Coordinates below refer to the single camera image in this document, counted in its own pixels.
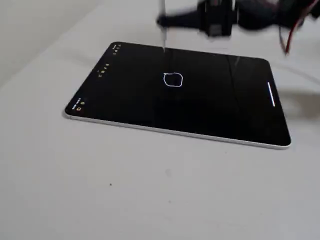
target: white table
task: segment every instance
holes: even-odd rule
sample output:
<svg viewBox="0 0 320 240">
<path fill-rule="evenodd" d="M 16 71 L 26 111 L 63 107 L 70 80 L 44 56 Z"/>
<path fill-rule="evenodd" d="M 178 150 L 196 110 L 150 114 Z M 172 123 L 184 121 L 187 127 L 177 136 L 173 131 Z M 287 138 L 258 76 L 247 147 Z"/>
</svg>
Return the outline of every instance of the white table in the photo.
<svg viewBox="0 0 320 240">
<path fill-rule="evenodd" d="M 0 90 L 0 239 L 320 239 L 319 24 L 306 23 L 288 58 L 275 29 L 168 36 L 174 48 L 268 59 L 288 150 L 62 117 L 111 42 L 161 44 L 157 13 L 157 1 L 108 1 Z"/>
</svg>

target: robotic arm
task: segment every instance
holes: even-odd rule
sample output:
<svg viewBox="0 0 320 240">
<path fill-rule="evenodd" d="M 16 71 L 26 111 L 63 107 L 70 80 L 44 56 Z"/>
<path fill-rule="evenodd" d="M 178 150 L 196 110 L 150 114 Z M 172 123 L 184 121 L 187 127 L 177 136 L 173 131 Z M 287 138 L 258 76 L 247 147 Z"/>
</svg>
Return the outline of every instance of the robotic arm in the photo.
<svg viewBox="0 0 320 240">
<path fill-rule="evenodd" d="M 202 0 L 192 11 L 161 14 L 157 24 L 164 30 L 198 29 L 209 37 L 230 37 L 233 25 L 248 31 L 277 25 L 280 30 L 291 30 L 286 46 L 282 41 L 287 54 L 293 32 L 303 25 L 308 15 L 314 19 L 320 16 L 320 0 Z"/>
</svg>

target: black screen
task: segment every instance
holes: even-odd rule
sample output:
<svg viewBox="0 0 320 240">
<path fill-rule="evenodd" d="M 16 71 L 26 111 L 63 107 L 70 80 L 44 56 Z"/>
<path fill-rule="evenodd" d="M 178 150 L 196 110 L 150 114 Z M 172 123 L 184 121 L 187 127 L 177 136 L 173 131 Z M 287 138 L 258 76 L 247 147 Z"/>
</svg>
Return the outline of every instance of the black screen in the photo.
<svg viewBox="0 0 320 240">
<path fill-rule="evenodd" d="M 65 111 L 240 141 L 291 143 L 270 65 L 260 58 L 115 42 Z"/>
</svg>

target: red wire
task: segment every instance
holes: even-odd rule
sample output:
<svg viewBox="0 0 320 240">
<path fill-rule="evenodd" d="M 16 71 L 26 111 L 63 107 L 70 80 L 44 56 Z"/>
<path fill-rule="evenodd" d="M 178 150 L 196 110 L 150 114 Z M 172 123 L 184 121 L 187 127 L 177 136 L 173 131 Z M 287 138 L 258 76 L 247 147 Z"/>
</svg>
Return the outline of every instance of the red wire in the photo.
<svg viewBox="0 0 320 240">
<path fill-rule="evenodd" d="M 293 27 L 291 28 L 286 47 L 285 47 L 285 54 L 288 54 L 290 52 L 291 42 L 294 35 L 295 30 L 297 29 L 298 25 L 300 24 L 300 21 L 305 19 L 306 16 L 310 13 L 310 11 L 313 9 L 313 5 L 318 2 L 319 0 L 313 0 L 309 6 L 307 6 L 303 11 L 301 16 L 298 18 L 298 20 L 294 23 Z"/>
</svg>

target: tablet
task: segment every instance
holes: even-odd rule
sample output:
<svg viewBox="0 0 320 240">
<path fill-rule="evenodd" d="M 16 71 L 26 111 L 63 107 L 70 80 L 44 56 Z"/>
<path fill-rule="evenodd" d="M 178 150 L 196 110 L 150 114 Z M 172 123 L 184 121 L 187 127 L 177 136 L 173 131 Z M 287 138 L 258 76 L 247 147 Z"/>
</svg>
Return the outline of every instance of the tablet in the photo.
<svg viewBox="0 0 320 240">
<path fill-rule="evenodd" d="M 64 113 L 209 140 L 291 144 L 270 64 L 260 58 L 114 42 Z"/>
</svg>

